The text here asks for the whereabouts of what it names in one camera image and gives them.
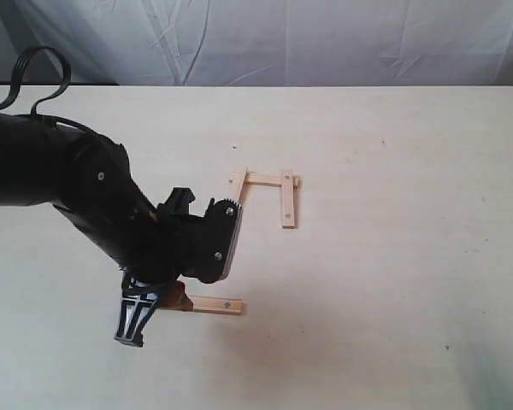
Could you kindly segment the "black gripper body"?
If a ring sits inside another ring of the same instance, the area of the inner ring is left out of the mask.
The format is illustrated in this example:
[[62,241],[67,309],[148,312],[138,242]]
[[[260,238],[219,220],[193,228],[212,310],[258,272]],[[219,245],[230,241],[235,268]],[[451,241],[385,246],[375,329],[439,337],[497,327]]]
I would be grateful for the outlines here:
[[191,189],[175,187],[156,209],[150,243],[124,271],[146,284],[180,276],[204,284],[226,279],[238,244],[243,207],[231,198],[210,199],[202,216],[190,213]]

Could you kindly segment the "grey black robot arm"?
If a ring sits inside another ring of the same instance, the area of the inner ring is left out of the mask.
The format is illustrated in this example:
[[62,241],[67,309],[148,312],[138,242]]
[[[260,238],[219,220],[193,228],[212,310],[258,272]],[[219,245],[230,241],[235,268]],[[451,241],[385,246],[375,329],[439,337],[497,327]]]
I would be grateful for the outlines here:
[[231,198],[193,215],[195,196],[175,187],[153,204],[132,178],[125,148],[54,116],[0,113],[0,206],[49,203],[122,270],[115,339],[143,345],[143,329],[180,277],[204,284],[231,269],[242,219]]

